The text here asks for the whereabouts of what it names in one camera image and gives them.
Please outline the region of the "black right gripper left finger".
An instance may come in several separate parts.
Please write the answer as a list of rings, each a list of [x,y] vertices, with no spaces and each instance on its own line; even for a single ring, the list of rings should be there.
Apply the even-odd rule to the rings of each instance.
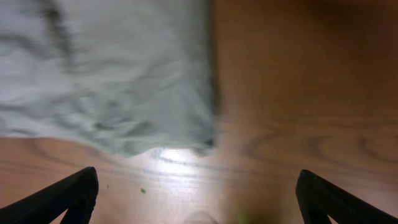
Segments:
[[[64,224],[88,224],[99,183],[96,169],[86,167],[1,209],[1,224],[47,224],[64,213]]]

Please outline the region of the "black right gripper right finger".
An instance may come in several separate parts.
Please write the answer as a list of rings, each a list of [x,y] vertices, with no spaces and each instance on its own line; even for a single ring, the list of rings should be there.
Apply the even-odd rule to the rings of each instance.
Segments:
[[[397,223],[397,218],[373,207],[309,170],[300,172],[295,194],[305,224]]]

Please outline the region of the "khaki green shorts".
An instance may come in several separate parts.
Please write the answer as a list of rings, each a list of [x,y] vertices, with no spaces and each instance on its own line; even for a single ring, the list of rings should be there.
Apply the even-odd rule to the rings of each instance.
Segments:
[[[208,154],[210,19],[199,0],[1,0],[1,135]]]

